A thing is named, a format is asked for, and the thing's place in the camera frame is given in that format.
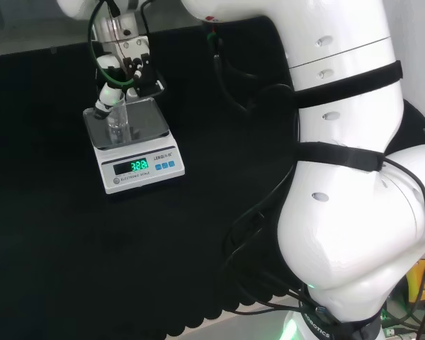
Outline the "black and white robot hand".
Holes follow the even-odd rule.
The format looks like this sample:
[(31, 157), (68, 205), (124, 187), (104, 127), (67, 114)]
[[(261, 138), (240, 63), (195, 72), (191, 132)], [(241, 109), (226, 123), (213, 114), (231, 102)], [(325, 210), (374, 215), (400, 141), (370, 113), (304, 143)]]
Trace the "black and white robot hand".
[(90, 40), (88, 48), (96, 67), (96, 119), (105, 120), (121, 100), (132, 103), (165, 91), (165, 81), (152, 61), (147, 36), (115, 42)]

